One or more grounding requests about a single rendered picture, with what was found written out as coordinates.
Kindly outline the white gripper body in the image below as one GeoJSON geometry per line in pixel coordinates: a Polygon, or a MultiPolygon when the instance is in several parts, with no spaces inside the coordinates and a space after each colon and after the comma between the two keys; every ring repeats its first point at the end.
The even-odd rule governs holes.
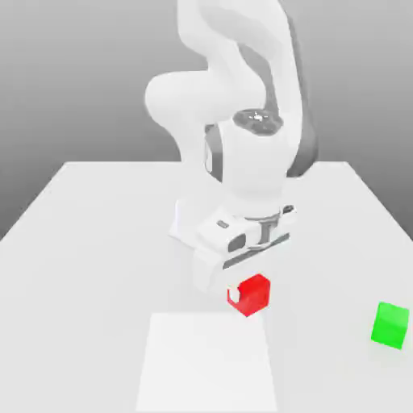
{"type": "Polygon", "coordinates": [[[207,292],[214,283],[216,275],[226,269],[240,264],[270,248],[279,245],[290,238],[290,233],[286,232],[277,239],[270,241],[265,246],[254,248],[243,248],[240,252],[227,253],[216,252],[211,247],[199,245],[194,249],[193,255],[193,279],[194,284],[201,290],[207,292]]]}

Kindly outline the small red cube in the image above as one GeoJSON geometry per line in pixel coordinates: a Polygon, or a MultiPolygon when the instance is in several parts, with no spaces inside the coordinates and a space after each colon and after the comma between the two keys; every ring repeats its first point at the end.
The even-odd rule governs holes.
{"type": "Polygon", "coordinates": [[[256,274],[242,281],[238,288],[240,290],[239,302],[227,302],[245,317],[249,317],[269,305],[270,280],[262,274],[256,274]]]}

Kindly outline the small green cube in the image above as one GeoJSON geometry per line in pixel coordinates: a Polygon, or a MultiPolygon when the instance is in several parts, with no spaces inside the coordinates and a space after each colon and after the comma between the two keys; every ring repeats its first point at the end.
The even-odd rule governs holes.
{"type": "Polygon", "coordinates": [[[401,350],[407,334],[410,311],[387,302],[378,304],[371,340],[401,350]]]}

